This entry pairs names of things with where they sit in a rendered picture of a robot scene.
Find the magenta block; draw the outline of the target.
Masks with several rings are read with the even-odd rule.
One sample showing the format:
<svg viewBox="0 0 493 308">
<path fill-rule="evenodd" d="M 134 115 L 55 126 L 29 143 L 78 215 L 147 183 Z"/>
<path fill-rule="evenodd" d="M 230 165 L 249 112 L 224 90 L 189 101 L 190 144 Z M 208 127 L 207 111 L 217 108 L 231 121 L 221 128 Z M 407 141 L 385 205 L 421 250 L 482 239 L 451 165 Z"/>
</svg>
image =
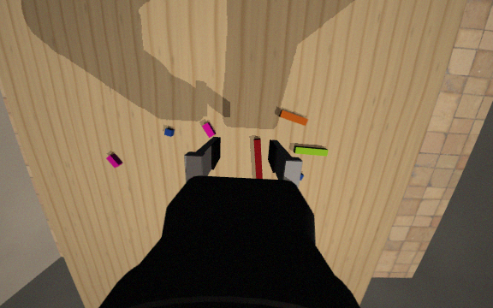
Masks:
<svg viewBox="0 0 493 308">
<path fill-rule="evenodd" d="M 111 165 L 114 168 L 120 166 L 123 163 L 116 154 L 109 155 L 108 157 L 106 157 L 106 159 L 111 163 Z"/>
<path fill-rule="evenodd" d="M 203 125 L 203 129 L 205 130 L 205 132 L 207 133 L 209 138 L 216 134 L 213 127 L 211 126 L 211 124 L 209 122 L 206 123 L 205 125 Z"/>
</svg>

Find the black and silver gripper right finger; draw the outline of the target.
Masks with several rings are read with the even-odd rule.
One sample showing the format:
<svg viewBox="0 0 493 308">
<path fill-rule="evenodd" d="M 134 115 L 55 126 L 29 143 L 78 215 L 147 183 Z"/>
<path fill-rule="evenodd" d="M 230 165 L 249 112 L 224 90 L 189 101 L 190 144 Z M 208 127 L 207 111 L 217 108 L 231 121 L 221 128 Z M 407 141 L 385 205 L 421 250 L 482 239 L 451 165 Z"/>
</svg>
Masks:
<svg viewBox="0 0 493 308">
<path fill-rule="evenodd" d="M 292 181 L 298 188 L 303 161 L 291 155 L 277 140 L 270 139 L 268 161 L 278 180 Z"/>
</svg>

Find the orange rod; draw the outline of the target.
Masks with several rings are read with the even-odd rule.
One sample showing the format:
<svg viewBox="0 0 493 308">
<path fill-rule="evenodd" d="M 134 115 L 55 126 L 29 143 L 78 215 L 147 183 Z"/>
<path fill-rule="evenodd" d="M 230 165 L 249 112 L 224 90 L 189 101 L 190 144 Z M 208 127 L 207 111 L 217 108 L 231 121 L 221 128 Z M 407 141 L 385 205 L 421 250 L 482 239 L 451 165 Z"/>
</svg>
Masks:
<svg viewBox="0 0 493 308">
<path fill-rule="evenodd" d="M 289 112 L 284 111 L 284 110 L 281 110 L 279 117 L 293 121 L 293 122 L 296 122 L 296 123 L 299 123 L 299 124 L 304 125 L 304 126 L 306 125 L 306 123 L 308 121 L 308 119 L 306 119 L 304 117 L 294 115 L 294 114 L 289 113 Z"/>
</svg>

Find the lime green rod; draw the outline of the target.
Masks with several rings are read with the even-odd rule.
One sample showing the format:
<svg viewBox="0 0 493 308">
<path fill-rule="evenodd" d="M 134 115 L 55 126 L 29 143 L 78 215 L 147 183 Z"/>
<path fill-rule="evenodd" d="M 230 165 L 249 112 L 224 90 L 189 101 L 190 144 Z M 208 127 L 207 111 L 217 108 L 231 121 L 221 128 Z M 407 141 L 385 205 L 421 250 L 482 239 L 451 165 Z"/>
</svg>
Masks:
<svg viewBox="0 0 493 308">
<path fill-rule="evenodd" d="M 294 146 L 294 153 L 296 153 L 296 154 L 327 156 L 328 151 L 329 150 L 327 150 L 326 148 L 297 146 L 297 145 Z"/>
</svg>

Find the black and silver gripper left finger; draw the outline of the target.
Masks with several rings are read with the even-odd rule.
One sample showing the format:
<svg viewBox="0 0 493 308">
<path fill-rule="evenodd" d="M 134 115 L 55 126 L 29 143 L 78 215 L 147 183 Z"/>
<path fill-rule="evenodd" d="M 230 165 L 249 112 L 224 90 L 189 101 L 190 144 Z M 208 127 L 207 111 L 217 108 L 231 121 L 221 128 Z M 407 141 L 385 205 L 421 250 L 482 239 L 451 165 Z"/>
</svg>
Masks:
<svg viewBox="0 0 493 308">
<path fill-rule="evenodd" d="M 189 151 L 184 155 L 186 183 L 194 176 L 208 176 L 221 157 L 221 137 L 212 137 L 196 152 Z"/>
</svg>

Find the dark red rod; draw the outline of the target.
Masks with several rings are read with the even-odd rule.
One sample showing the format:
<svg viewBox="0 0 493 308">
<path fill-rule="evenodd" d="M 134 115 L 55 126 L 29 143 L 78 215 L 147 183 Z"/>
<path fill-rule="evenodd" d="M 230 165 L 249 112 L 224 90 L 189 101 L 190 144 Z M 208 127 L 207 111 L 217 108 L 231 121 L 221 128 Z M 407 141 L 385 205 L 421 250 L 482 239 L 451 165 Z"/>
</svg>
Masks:
<svg viewBox="0 0 493 308">
<path fill-rule="evenodd" d="M 254 153 L 255 153 L 256 179 L 263 179 L 260 139 L 254 139 Z"/>
</svg>

